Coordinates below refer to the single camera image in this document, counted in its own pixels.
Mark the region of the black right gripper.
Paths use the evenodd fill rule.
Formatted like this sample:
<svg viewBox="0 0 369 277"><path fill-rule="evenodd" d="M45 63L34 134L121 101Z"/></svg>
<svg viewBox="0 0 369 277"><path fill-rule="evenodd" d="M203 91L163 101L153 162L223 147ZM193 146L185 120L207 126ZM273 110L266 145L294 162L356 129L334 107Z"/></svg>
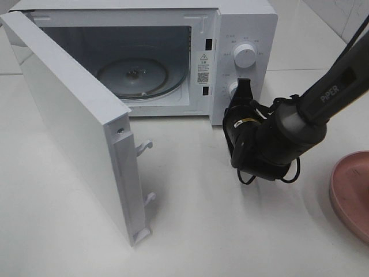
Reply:
<svg viewBox="0 0 369 277"><path fill-rule="evenodd" d="M246 167L255 156L255 133L263 118L250 104L251 80L238 78L238 85L223 118L223 131L233 167Z"/></svg>

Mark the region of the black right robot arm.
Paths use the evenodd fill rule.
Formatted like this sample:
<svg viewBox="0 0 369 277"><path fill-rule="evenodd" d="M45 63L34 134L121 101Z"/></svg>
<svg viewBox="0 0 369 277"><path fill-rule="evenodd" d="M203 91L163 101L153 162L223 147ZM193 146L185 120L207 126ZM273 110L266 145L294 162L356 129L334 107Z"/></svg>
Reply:
<svg viewBox="0 0 369 277"><path fill-rule="evenodd" d="M238 173L285 180L292 161L319 144L327 122L368 91L368 35L363 35L302 96L259 104L251 81L240 78L225 109L223 132Z"/></svg>

